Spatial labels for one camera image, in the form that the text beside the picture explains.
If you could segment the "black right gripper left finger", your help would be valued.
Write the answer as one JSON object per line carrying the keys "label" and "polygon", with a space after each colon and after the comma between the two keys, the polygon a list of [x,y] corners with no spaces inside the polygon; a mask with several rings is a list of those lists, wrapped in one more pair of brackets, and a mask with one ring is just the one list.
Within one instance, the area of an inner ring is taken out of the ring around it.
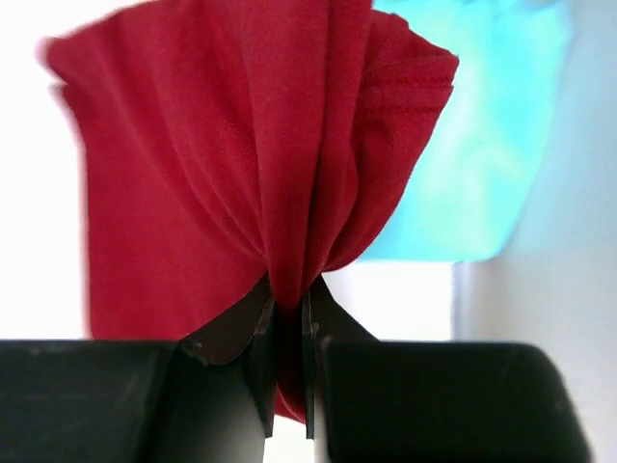
{"label": "black right gripper left finger", "polygon": [[261,279],[179,341],[5,340],[5,462],[259,462],[272,435],[274,303]]}

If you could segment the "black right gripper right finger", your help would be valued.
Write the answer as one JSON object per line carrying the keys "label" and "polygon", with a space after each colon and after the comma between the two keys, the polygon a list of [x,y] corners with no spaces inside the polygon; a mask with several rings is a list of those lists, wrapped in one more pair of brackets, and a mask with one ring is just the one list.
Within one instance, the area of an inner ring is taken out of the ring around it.
{"label": "black right gripper right finger", "polygon": [[319,462],[588,462],[538,347],[385,341],[317,279],[302,300],[306,429]]}

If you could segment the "red t-shirt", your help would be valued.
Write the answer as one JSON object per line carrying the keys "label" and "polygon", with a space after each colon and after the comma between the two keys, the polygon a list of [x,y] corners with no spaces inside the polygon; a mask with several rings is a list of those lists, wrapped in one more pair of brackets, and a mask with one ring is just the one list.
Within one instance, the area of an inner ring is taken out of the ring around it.
{"label": "red t-shirt", "polygon": [[41,56],[83,144],[93,337],[182,338],[268,277],[302,421],[298,303],[385,226],[458,58],[367,1],[148,1]]}

